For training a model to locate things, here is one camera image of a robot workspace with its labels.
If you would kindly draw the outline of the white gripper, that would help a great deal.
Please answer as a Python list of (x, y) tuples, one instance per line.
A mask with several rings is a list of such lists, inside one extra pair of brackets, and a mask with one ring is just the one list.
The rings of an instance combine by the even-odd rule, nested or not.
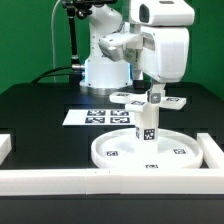
[(99, 47), (112, 61), (125, 60), (156, 80), (147, 91), (147, 100), (158, 104), (164, 96), (164, 83), (179, 82), (185, 73), (187, 26), (194, 17), (194, 9), (184, 0), (128, 0), (123, 20), (130, 28), (101, 37)]

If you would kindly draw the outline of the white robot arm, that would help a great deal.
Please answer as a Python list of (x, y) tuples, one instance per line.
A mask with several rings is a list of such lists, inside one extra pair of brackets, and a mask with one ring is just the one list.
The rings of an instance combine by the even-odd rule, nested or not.
[(189, 32), (195, 11), (184, 0), (124, 0), (122, 21), (129, 29), (99, 39), (103, 55), (125, 60), (161, 83), (182, 79), (187, 63)]

